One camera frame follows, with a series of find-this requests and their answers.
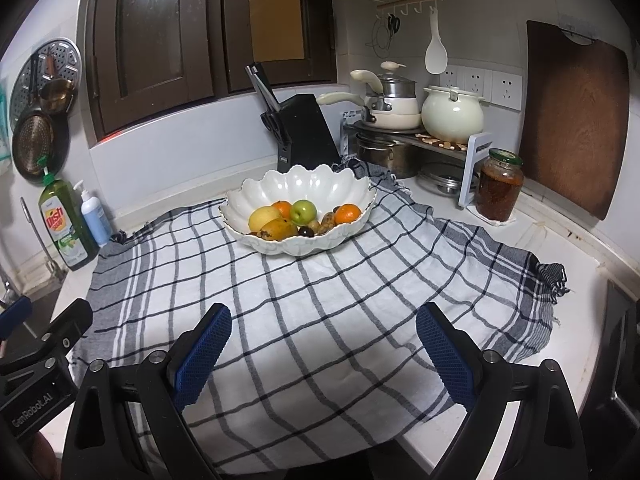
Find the wooden cutting board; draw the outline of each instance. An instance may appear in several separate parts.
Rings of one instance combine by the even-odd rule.
[[[580,45],[527,22],[529,69],[520,156],[527,178],[604,220],[618,182],[629,117],[626,55]]]

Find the wall socket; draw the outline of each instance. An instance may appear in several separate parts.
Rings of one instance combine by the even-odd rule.
[[[483,68],[462,67],[463,83],[462,89],[481,95],[488,101],[491,100],[491,88],[493,77],[491,70]]]
[[[458,75],[463,69],[462,66],[447,65],[444,72],[440,74],[440,86],[462,86],[458,84]]]
[[[522,76],[494,71],[491,102],[514,110],[522,110]]]

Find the jar of red sauce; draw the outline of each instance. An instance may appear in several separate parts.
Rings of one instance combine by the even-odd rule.
[[[523,182],[522,159],[507,150],[490,149],[480,170],[478,212],[489,220],[507,221]]]

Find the tangerine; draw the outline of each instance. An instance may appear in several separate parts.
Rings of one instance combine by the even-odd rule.
[[[287,220],[291,219],[291,216],[290,216],[291,204],[289,202],[287,202],[286,200],[278,200],[277,202],[274,202],[271,205],[279,209],[280,214],[282,215],[283,218],[286,218]]]
[[[336,224],[350,224],[362,214],[355,204],[343,204],[335,211]]]

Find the dish soap label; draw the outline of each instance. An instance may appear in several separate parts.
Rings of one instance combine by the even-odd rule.
[[[51,238],[65,263],[72,267],[82,262],[87,257],[87,252],[60,199],[52,196],[45,200],[40,208]]]

